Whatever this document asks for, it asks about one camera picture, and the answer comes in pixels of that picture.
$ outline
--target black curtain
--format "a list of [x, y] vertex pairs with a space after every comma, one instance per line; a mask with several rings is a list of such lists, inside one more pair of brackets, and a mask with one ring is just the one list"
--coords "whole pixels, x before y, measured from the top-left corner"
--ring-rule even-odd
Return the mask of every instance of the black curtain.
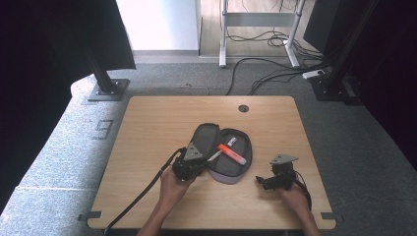
[[73, 82], [136, 69], [115, 0], [3, 1], [0, 8], [0, 210], [71, 99]]
[[360, 97], [417, 169], [417, 7], [380, 0], [352, 71]]

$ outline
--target power strip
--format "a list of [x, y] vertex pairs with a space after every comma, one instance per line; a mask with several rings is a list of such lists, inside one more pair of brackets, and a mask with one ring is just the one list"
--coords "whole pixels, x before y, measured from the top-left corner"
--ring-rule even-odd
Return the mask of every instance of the power strip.
[[325, 72], [322, 70], [317, 70], [317, 71], [311, 71], [311, 72], [306, 72], [303, 74], [303, 78], [304, 79], [310, 79], [312, 77], [316, 77], [316, 76], [320, 76], [320, 75], [324, 75]]

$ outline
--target white wall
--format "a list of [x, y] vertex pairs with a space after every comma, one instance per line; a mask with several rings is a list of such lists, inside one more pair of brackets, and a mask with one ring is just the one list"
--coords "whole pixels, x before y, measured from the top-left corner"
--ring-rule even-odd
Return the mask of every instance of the white wall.
[[132, 50], [198, 50], [200, 0], [117, 0]]

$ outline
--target wooden table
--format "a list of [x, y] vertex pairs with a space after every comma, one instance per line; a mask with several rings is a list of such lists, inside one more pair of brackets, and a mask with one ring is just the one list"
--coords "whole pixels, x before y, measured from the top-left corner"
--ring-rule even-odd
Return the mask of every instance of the wooden table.
[[[247, 105], [249, 111], [238, 107]], [[269, 162], [279, 153], [299, 157], [300, 172], [313, 199], [321, 229], [332, 229], [328, 197], [294, 99], [290, 96], [135, 96], [132, 97], [91, 211], [92, 228], [106, 226], [148, 185], [177, 149], [186, 147], [200, 124], [215, 123], [248, 134], [252, 166], [235, 185], [214, 181], [205, 171], [171, 211], [163, 228], [297, 229], [300, 224], [274, 191], [255, 176], [271, 177]], [[113, 228], [141, 228], [159, 196], [159, 181]]]

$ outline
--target grey carpet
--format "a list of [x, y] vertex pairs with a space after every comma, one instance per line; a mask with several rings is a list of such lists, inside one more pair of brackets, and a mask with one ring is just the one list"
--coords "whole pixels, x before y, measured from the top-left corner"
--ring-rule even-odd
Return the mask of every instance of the grey carpet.
[[[141, 63], [137, 71], [109, 73], [130, 80], [118, 102], [88, 102], [94, 78], [74, 83], [66, 112], [1, 215], [0, 235], [102, 235], [78, 217], [92, 206], [129, 97], [224, 95], [232, 69], [232, 64], [219, 69], [215, 63]], [[231, 95], [248, 94], [252, 82], [278, 69], [239, 66]], [[291, 95], [296, 101], [337, 220], [324, 235], [417, 235], [416, 171], [364, 106], [316, 101], [301, 76], [268, 82], [255, 95]]]

